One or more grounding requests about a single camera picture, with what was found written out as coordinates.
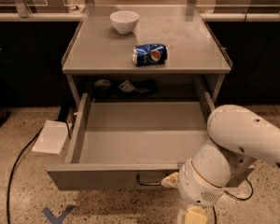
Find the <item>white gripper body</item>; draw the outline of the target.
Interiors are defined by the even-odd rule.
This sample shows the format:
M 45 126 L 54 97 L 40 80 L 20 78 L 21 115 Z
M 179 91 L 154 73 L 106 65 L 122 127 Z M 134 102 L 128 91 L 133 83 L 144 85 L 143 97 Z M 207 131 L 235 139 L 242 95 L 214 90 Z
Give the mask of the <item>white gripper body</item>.
M 178 172 L 177 189 L 186 203 L 205 208 L 214 206 L 224 193 L 223 188 L 217 188 L 204 180 L 191 160 L 187 160 Z

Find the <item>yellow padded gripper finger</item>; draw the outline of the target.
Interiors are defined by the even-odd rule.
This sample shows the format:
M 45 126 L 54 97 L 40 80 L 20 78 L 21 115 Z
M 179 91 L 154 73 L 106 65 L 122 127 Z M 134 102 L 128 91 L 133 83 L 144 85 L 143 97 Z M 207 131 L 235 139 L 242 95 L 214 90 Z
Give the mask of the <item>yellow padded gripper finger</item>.
M 162 181 L 161 185 L 166 188 L 177 188 L 178 172 L 174 172 L 166 176 Z
M 197 205 L 191 205 L 186 210 L 179 210 L 176 224 L 206 224 L 206 211 Z

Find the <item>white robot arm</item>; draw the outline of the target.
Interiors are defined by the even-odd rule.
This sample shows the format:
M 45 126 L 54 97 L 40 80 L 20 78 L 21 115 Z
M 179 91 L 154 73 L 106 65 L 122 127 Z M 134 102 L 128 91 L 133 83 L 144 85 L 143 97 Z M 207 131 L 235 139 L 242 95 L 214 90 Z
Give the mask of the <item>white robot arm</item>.
M 188 204 L 178 224 L 206 224 L 206 210 L 254 161 L 280 169 L 280 129 L 256 113 L 238 105 L 219 106 L 207 119 L 207 132 L 209 138 L 194 156 L 161 181 L 178 189 Z

